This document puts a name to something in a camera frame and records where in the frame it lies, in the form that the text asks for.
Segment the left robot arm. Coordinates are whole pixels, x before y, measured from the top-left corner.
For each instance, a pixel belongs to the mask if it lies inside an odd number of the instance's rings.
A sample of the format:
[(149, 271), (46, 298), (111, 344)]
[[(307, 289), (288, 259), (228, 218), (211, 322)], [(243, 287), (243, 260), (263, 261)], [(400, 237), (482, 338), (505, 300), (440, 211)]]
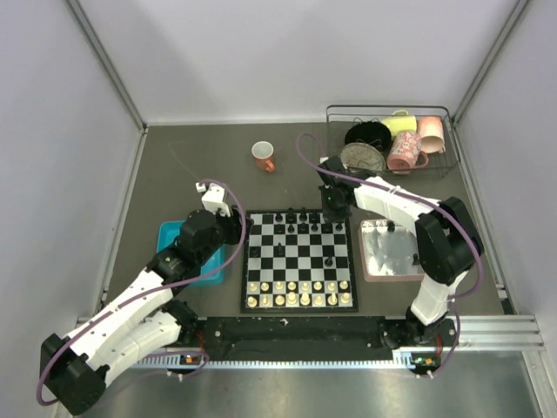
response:
[(64, 336), (51, 334), (40, 347), (37, 401), (45, 388), (72, 415), (90, 410), (121, 373), (157, 349), (188, 345), (197, 337), (197, 316), (176, 295), (217, 274), (226, 261), (204, 271), (222, 246), (240, 248), (256, 227), (237, 206), (191, 212), (111, 304)]

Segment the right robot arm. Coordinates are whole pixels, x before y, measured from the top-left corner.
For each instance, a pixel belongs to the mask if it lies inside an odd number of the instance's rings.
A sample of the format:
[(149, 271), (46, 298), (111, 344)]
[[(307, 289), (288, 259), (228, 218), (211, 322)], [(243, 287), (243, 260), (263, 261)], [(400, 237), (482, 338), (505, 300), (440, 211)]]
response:
[(322, 158), (315, 169), (328, 221), (347, 219), (357, 208), (403, 226), (416, 239), (424, 277), (404, 321), (387, 326), (383, 339), (391, 348), (427, 344), (452, 304), (484, 280), (484, 247), (466, 205), (455, 197), (419, 196), (366, 170), (351, 174), (338, 157)]

